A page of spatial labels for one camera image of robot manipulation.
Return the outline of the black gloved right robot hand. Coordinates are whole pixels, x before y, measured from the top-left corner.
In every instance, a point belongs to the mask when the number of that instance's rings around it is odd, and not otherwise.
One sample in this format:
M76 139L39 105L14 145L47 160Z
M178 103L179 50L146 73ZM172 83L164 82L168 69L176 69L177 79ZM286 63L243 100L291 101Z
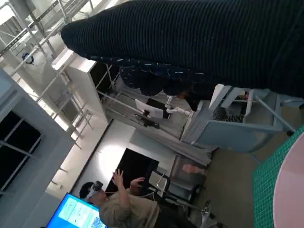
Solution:
M301 0L132 0L66 24L66 47L144 95L207 85L304 96Z

